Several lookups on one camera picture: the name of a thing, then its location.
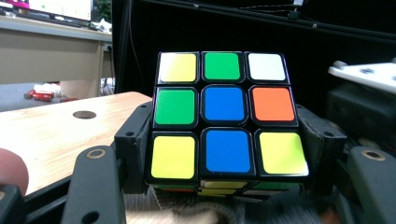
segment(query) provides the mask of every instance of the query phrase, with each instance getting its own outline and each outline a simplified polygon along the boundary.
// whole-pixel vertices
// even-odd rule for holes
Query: monitor screen
[[[7,0],[7,2],[18,8],[84,21],[91,20],[92,0]]]

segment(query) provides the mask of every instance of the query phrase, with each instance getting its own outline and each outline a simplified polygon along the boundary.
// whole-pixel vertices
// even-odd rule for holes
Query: red object
[[[35,94],[35,90],[30,90],[30,91],[26,92],[26,93],[23,95],[23,97],[24,97],[25,99],[32,99],[32,98],[33,98],[33,94]]]
[[[35,100],[46,101],[46,102],[51,101],[53,96],[54,96],[54,93],[51,91],[36,91],[33,94],[33,98]]]
[[[78,100],[78,98],[67,98],[67,99],[62,99],[62,100],[61,100],[61,103],[66,103],[66,102],[69,102],[69,101],[76,101],[76,100]]]

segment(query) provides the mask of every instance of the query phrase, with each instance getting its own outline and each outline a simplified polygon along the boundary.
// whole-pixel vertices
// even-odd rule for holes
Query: metal screw
[[[104,149],[94,149],[87,153],[86,157],[91,160],[99,159],[105,156],[106,151]]]
[[[384,161],[385,160],[385,157],[382,154],[380,154],[379,152],[372,151],[372,150],[364,150],[361,154],[373,161]]]

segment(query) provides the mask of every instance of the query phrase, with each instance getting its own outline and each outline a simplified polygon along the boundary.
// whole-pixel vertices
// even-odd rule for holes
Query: green sticker
[[[207,53],[205,55],[205,78],[237,80],[239,72],[238,55],[235,53]]]
[[[160,90],[156,99],[155,122],[158,124],[193,124],[195,92],[191,90]]]

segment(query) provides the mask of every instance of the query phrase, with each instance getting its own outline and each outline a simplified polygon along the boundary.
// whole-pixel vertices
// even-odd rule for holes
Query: rubik's cube
[[[154,188],[267,196],[308,177],[282,54],[161,52],[151,116]]]

